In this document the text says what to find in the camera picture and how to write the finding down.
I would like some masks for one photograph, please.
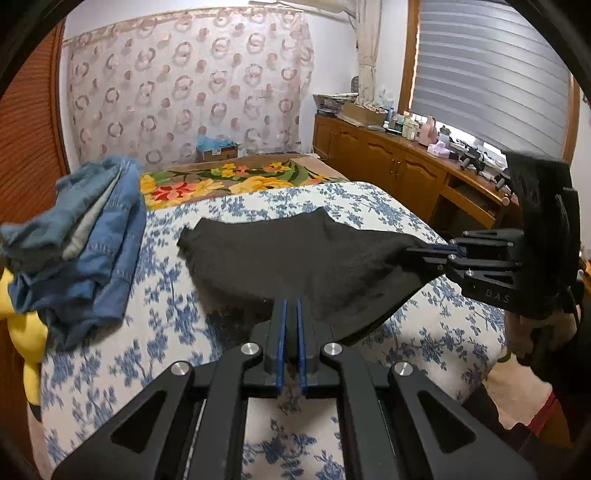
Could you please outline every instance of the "gray zebra blind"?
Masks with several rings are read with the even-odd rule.
[[[570,72],[503,2],[423,0],[411,110],[500,149],[562,156]]]

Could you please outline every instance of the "white wall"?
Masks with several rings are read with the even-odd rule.
[[[587,257],[591,255],[591,110],[583,102],[579,116],[579,134],[570,167],[573,187],[579,191],[581,210],[581,241],[585,245]]]
[[[376,96],[386,89],[398,108],[408,23],[408,0],[384,0],[379,33],[378,61],[376,62]]]
[[[248,0],[85,0],[66,19],[64,39],[104,27],[123,20],[161,13],[203,7],[241,7]],[[316,105],[313,93],[339,93],[350,91],[351,78],[357,75],[358,60],[355,50],[355,33],[345,14],[342,21],[306,14],[314,44],[314,72],[308,94],[300,110],[300,138],[303,151],[311,151]],[[60,110],[64,143],[70,169],[80,165],[74,145],[67,102],[67,63],[62,56],[60,65]]]

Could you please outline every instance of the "blue denim clothing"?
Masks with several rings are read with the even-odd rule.
[[[14,309],[37,310],[57,341],[69,349],[93,326],[123,318],[146,224],[146,206],[133,160],[90,233],[80,257],[39,273],[20,272],[8,287]]]
[[[63,245],[78,220],[101,196],[121,169],[125,157],[88,162],[56,182],[56,205],[22,225],[0,226],[0,256],[13,272],[40,271],[61,259]]]

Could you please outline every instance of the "stuffed animal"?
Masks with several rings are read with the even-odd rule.
[[[39,406],[41,403],[39,364],[45,352],[47,326],[39,319],[37,312],[25,314],[14,312],[12,301],[8,296],[8,284],[13,277],[5,268],[0,278],[0,320],[6,318],[12,344],[25,359],[22,382],[27,400],[31,405]]]

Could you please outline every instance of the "silver bolt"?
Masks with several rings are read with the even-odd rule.
[[[394,371],[401,377],[407,377],[413,373],[413,366],[408,362],[398,362],[394,365]]]
[[[176,362],[170,367],[170,371],[173,373],[173,375],[178,375],[179,377],[187,375],[189,370],[191,370],[191,365],[189,365],[187,362]]]
[[[326,355],[335,356],[343,352],[343,347],[338,343],[330,342],[324,346],[324,352]]]
[[[240,347],[240,351],[244,355],[256,355],[259,351],[259,346],[253,342],[248,342]]]

